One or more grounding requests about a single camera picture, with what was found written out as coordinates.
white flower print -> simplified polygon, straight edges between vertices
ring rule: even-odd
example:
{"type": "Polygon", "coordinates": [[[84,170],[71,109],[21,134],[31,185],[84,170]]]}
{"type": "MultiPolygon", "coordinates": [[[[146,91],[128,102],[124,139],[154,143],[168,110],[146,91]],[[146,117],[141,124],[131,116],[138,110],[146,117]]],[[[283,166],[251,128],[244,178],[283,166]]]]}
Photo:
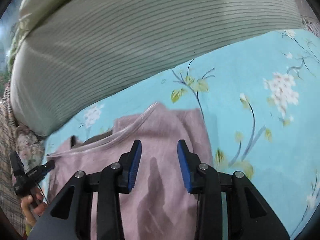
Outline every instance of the white flower print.
{"type": "Polygon", "coordinates": [[[308,208],[313,209],[316,206],[316,195],[308,195],[307,196],[308,208]]]}
{"type": "Polygon", "coordinates": [[[247,101],[247,98],[246,98],[246,96],[245,96],[244,93],[241,93],[241,94],[240,94],[240,98],[241,98],[243,101],[247,101]]]}
{"type": "Polygon", "coordinates": [[[84,112],[84,124],[87,129],[91,127],[100,118],[101,109],[103,107],[104,105],[94,105],[84,112]]]}
{"type": "Polygon", "coordinates": [[[292,59],[292,54],[289,52],[287,54],[284,54],[286,58],[292,59]]]}
{"type": "Polygon", "coordinates": [[[293,39],[296,36],[296,33],[294,30],[284,30],[285,34],[287,34],[291,39],[293,39]]]}
{"type": "Polygon", "coordinates": [[[296,85],[292,75],[275,72],[273,77],[272,80],[263,79],[264,88],[271,90],[270,97],[284,118],[288,104],[298,104],[299,94],[291,88],[296,85]]]}

bed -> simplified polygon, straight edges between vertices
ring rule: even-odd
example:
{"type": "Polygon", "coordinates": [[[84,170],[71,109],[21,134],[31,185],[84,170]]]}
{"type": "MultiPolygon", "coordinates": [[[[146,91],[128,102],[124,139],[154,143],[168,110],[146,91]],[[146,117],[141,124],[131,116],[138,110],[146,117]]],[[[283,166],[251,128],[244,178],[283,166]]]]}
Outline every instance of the bed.
{"type": "Polygon", "coordinates": [[[47,138],[45,152],[105,133],[155,101],[200,108],[215,168],[243,171],[294,239],[319,203],[319,47],[310,32],[279,30],[217,49],[83,109],[47,138]]]}
{"type": "Polygon", "coordinates": [[[155,101],[200,108],[215,168],[243,171],[301,239],[319,213],[319,46],[294,0],[64,0],[21,41],[11,102],[46,155],[155,101]]]}

striped fabric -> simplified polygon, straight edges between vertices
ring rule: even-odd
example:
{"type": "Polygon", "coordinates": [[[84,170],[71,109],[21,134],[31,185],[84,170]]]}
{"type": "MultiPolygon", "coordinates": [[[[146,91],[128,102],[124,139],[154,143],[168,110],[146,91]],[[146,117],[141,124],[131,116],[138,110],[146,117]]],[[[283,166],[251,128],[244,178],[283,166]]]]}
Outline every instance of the striped fabric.
{"type": "Polygon", "coordinates": [[[47,136],[86,106],[156,73],[295,28],[302,23],[294,0],[72,0],[23,42],[12,107],[47,136]]]}
{"type": "Polygon", "coordinates": [[[10,86],[0,101],[0,206],[20,235],[24,232],[24,216],[11,181],[10,150],[15,149],[15,119],[10,105],[10,86]]]}

human hand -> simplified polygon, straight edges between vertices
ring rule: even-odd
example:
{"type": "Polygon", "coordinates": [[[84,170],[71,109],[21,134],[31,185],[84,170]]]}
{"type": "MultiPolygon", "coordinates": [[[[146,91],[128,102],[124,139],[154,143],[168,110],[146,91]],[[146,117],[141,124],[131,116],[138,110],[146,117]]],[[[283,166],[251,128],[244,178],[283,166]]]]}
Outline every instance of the human hand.
{"type": "MultiPolygon", "coordinates": [[[[42,201],[44,197],[41,194],[41,190],[38,187],[35,187],[34,191],[36,192],[36,198],[40,200],[41,203],[33,210],[33,212],[38,216],[41,216],[48,205],[42,201]]],[[[32,202],[33,202],[33,198],[31,195],[23,197],[21,199],[21,208],[24,215],[26,216],[27,223],[31,226],[34,226],[36,223],[36,219],[33,216],[32,212],[30,211],[30,207],[29,207],[32,202]]]]}

light blue floral bedsheet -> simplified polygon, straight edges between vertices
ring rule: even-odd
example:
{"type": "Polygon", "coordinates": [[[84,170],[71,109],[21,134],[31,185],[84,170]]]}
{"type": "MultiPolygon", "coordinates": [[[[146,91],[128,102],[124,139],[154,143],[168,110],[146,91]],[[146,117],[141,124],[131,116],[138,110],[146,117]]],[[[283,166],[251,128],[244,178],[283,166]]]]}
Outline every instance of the light blue floral bedsheet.
{"type": "Polygon", "coordinates": [[[242,170],[293,239],[319,203],[320,39],[305,30],[273,31],[161,72],[79,112],[46,140],[54,152],[142,113],[155,101],[199,107],[214,166],[242,170]]]}

